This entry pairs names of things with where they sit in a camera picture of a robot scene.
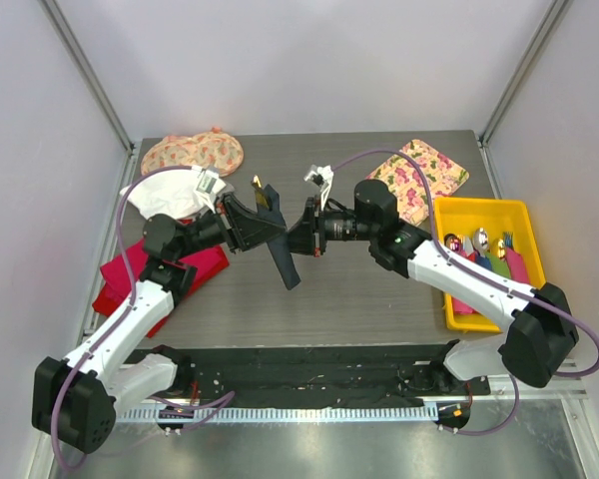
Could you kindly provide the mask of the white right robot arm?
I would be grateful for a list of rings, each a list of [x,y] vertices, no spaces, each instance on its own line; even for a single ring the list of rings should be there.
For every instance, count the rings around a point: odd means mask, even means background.
[[[354,206],[307,199],[289,230],[292,253],[323,253],[331,240],[366,240],[375,262],[388,271],[435,287],[497,325],[500,334],[456,340],[430,370],[436,390],[451,394],[469,379],[512,375],[536,388],[548,384],[578,341],[563,318],[568,303],[550,283],[540,288],[492,272],[443,246],[426,231],[402,220],[386,184],[363,180],[354,188]]]

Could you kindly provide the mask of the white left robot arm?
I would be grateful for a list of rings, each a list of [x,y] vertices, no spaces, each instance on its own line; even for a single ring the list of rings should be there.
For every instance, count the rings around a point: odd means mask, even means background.
[[[190,223],[158,214],[145,222],[147,262],[134,275],[130,294],[97,331],[61,359],[45,358],[36,368],[33,426],[50,435],[59,451],[69,445],[84,454],[99,449],[116,418],[156,393],[180,398],[194,371],[188,355],[158,346],[136,365],[121,366],[139,342],[169,316],[191,289],[197,268],[183,258],[226,244],[248,251],[280,238],[286,223],[272,186],[257,195],[255,210],[232,193]]]

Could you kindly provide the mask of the dark blue paper napkin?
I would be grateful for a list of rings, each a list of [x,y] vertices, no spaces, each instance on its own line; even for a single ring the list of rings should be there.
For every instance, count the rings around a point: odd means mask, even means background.
[[[268,248],[285,288],[292,290],[300,284],[300,276],[289,247],[287,225],[281,212],[280,195],[270,184],[264,186],[263,192],[268,206],[258,204],[258,216],[282,228],[279,235],[268,241]]]

